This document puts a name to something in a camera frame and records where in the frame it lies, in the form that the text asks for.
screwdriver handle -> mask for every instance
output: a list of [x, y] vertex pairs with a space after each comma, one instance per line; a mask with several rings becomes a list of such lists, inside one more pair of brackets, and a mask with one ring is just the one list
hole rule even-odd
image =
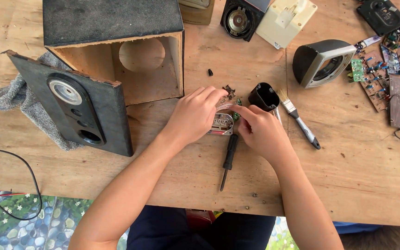
[[237, 140], [239, 136], [236, 134], [231, 134], [228, 142], [228, 151], [226, 152], [225, 162], [223, 163], [223, 168], [231, 170], [232, 169], [232, 160], [234, 159], [234, 153], [237, 149]]

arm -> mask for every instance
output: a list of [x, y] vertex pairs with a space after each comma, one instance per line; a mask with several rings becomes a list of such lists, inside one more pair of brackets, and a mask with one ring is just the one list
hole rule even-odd
[[239, 132], [246, 144], [274, 168], [282, 190], [288, 228], [301, 250], [343, 250], [328, 212], [306, 177], [281, 123], [251, 105], [233, 106], [241, 115]]
[[154, 141], [89, 207], [75, 229], [69, 250], [115, 250], [121, 235], [140, 214], [166, 165], [187, 144], [208, 132], [216, 103], [227, 94], [226, 90], [208, 87], [181, 98]]

dark pants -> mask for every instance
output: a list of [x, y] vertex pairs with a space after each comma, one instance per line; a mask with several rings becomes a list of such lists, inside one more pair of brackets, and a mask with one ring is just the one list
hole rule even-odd
[[127, 250], [265, 250], [275, 217], [223, 213], [195, 234], [182, 208], [144, 206], [131, 225]]

brush bristles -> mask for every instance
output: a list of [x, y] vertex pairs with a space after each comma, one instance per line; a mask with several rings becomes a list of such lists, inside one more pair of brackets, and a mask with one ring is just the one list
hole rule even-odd
[[288, 96], [285, 94], [285, 92], [283, 91], [283, 89], [279, 89], [276, 91], [277, 95], [279, 96], [281, 102], [284, 102], [288, 99]]

gray cloth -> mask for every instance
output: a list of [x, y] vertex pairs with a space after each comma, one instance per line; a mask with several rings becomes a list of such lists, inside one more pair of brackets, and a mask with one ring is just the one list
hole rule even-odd
[[[59, 69], [70, 69], [50, 52], [42, 54], [37, 60]], [[19, 106], [21, 112], [46, 133], [62, 150], [69, 151], [84, 147], [80, 143], [63, 138], [55, 123], [19, 73], [14, 80], [10, 81], [9, 86], [0, 88], [0, 110], [10, 110], [16, 106]]]

